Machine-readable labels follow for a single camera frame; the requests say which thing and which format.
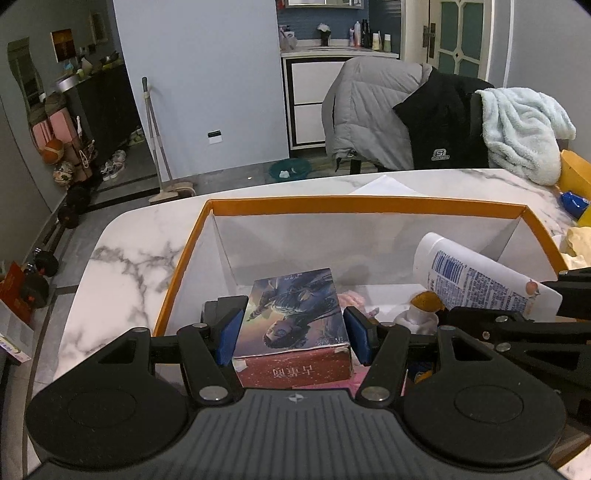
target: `blue gripper pad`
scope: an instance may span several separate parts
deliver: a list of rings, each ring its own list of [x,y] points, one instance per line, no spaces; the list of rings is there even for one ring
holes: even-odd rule
[[[243,318],[244,310],[232,309],[220,321],[223,327],[219,332],[219,341],[215,355],[218,365],[225,367],[232,361],[232,355],[234,354],[234,348],[236,347],[236,340],[238,340]]]
[[[371,365],[374,360],[374,351],[378,347],[377,327],[355,307],[345,308],[343,318],[351,348],[359,362],[362,365]]]

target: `skechers logo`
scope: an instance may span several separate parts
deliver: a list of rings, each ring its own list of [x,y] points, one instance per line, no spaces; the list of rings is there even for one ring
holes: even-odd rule
[[[438,148],[435,150],[435,152],[433,152],[431,161],[437,160],[449,160],[449,155],[447,154],[447,150],[445,148]]]

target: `open cardboard box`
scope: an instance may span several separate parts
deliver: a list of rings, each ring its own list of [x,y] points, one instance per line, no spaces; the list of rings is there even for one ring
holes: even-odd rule
[[[537,281],[566,265],[529,208],[422,197],[279,197],[209,200],[189,237],[154,335],[198,322],[203,304],[248,295],[261,278],[330,268],[337,291],[355,290],[391,321],[424,288],[413,260],[429,232]]]

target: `gray ribbed plate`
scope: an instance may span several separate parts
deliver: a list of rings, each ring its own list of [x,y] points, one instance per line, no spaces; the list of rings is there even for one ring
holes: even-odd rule
[[[168,451],[117,472],[74,472],[45,463],[32,480],[417,479],[550,480],[541,463],[510,473],[448,465],[418,448],[396,418],[353,403],[344,390],[247,390],[229,407],[207,408]]]

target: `mirror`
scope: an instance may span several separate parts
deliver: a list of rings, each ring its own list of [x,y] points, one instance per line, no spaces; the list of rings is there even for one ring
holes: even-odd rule
[[[363,8],[363,0],[287,0],[287,7]]]

